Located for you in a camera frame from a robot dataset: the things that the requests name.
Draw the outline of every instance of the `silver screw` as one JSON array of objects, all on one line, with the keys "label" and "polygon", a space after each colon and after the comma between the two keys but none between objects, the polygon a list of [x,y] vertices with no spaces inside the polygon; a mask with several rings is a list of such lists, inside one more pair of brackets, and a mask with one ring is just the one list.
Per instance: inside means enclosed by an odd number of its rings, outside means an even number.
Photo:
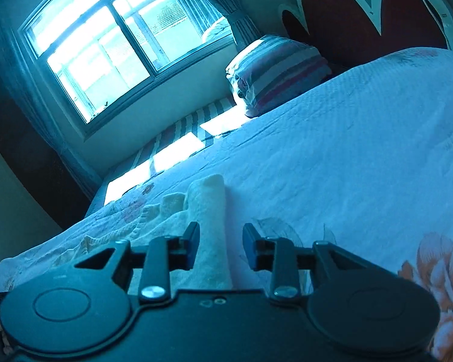
[{"label": "silver screw", "polygon": [[161,299],[165,294],[166,290],[159,286],[149,286],[141,290],[141,295],[151,301]]},{"label": "silver screw", "polygon": [[298,290],[292,286],[279,286],[273,294],[279,298],[292,299],[298,295]]}]

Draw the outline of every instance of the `pillow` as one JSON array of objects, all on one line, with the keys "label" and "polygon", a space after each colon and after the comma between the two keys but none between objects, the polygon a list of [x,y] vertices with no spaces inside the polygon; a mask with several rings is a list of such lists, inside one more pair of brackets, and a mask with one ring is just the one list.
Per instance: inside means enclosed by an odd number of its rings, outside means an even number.
[{"label": "pillow", "polygon": [[226,68],[232,92],[245,101],[248,117],[302,95],[331,74],[315,47],[274,35],[252,43]]}]

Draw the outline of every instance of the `headboard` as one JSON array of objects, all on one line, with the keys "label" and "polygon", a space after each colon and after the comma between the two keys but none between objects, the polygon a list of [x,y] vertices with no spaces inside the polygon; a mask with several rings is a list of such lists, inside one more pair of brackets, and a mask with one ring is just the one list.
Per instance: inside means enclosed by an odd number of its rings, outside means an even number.
[{"label": "headboard", "polygon": [[282,5],[293,40],[315,46],[329,62],[353,67],[398,50],[453,50],[453,10],[446,0],[297,0]]}]

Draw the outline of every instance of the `mattress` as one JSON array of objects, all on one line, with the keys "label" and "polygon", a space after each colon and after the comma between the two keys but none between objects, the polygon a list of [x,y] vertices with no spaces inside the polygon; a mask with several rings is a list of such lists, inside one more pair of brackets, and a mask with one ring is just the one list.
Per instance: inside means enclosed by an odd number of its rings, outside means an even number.
[{"label": "mattress", "polygon": [[133,217],[214,173],[226,184],[234,287],[265,285],[242,248],[251,221],[286,225],[303,246],[329,231],[342,248],[429,283],[423,260],[448,266],[453,258],[453,52],[394,53],[248,122],[54,239],[3,260],[0,291],[45,272],[84,234],[118,222],[118,213]]}]

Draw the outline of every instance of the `window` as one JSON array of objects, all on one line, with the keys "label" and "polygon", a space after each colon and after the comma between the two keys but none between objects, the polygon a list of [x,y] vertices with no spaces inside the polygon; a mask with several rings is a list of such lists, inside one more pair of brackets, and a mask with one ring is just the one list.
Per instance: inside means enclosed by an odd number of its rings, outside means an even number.
[{"label": "window", "polygon": [[225,18],[196,0],[48,0],[24,35],[85,124],[231,39]]}]

